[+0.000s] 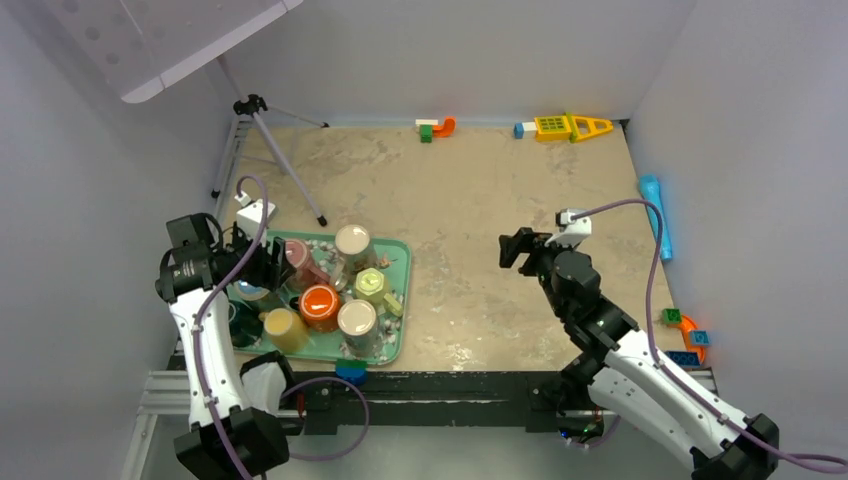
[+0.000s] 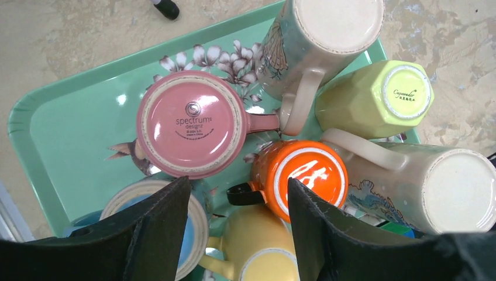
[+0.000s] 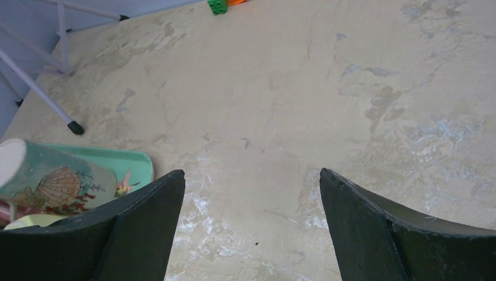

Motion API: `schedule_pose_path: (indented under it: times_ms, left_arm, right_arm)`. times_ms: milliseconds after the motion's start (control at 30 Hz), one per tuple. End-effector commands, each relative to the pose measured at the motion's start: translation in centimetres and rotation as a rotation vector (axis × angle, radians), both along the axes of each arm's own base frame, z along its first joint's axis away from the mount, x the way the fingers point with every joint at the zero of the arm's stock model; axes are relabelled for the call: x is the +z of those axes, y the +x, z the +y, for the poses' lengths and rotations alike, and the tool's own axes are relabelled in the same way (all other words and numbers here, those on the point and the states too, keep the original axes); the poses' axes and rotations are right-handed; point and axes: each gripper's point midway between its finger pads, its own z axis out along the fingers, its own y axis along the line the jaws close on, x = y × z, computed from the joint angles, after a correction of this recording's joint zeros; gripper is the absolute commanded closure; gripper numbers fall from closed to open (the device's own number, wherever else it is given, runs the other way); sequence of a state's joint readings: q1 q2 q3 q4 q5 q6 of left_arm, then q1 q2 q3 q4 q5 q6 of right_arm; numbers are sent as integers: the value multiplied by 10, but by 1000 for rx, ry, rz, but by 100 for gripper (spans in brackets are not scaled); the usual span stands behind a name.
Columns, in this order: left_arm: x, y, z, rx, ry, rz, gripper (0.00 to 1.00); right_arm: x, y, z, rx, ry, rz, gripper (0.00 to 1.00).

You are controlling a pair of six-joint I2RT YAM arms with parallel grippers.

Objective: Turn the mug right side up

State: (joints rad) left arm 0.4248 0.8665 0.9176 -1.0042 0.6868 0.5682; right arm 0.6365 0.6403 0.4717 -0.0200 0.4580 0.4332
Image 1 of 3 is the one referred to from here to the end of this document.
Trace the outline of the lime green mug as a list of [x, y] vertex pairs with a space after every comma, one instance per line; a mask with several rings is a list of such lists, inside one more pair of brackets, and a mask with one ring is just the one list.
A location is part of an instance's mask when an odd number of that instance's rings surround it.
[[392, 292], [387, 277], [376, 268], [368, 268], [357, 274], [354, 293], [357, 299], [367, 301], [375, 309], [383, 308], [398, 318], [404, 314], [404, 308]]

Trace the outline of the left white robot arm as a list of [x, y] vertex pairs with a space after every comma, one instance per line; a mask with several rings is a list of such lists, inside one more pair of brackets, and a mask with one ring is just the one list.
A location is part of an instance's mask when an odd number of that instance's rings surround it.
[[285, 241], [265, 244], [239, 227], [224, 242], [209, 214], [167, 222], [172, 247], [162, 257], [155, 290], [179, 331], [189, 380], [186, 433], [173, 441], [179, 463], [198, 479], [251, 479], [290, 458], [286, 429], [260, 408], [234, 358], [226, 288], [243, 281], [274, 292], [295, 272]]

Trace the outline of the cream mug with seahorse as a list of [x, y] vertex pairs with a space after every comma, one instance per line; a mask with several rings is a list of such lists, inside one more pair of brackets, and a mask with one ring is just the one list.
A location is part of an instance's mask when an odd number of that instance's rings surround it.
[[335, 235], [335, 246], [348, 274], [355, 275], [378, 266], [372, 237], [361, 225], [348, 224], [341, 227]]

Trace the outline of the orange mug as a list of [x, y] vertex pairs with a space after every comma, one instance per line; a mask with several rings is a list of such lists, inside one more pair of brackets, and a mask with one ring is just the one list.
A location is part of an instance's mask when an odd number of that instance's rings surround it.
[[298, 300], [299, 311], [306, 324], [319, 333], [336, 331], [341, 300], [338, 293], [326, 284], [306, 289]]

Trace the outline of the cream mug with basket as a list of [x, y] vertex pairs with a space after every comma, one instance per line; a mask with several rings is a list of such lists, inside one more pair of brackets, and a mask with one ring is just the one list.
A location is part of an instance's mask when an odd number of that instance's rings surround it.
[[344, 303], [338, 311], [337, 323], [347, 349], [357, 357], [369, 357], [379, 345], [377, 311], [366, 300]]

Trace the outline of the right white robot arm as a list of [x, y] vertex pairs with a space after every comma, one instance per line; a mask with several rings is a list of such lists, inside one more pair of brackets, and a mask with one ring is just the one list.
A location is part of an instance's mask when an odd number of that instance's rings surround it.
[[779, 429], [704, 388], [601, 291], [590, 256], [520, 228], [499, 238], [499, 265], [526, 255], [519, 271], [539, 281], [580, 356], [561, 372], [564, 399], [618, 414], [669, 451], [694, 479], [766, 479], [778, 459]]

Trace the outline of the pink mug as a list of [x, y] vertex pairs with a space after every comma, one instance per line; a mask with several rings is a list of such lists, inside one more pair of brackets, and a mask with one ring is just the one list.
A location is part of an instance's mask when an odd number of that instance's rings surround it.
[[287, 260], [295, 268], [294, 274], [285, 282], [289, 290], [304, 291], [316, 284], [329, 283], [329, 275], [316, 264], [311, 249], [303, 240], [287, 240], [285, 253]]

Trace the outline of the blue butterfly mug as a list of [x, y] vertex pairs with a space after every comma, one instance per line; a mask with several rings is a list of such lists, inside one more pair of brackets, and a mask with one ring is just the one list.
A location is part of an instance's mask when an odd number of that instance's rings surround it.
[[270, 312], [285, 306], [285, 302], [276, 291], [255, 287], [244, 281], [234, 283], [232, 289], [242, 303], [257, 312]]

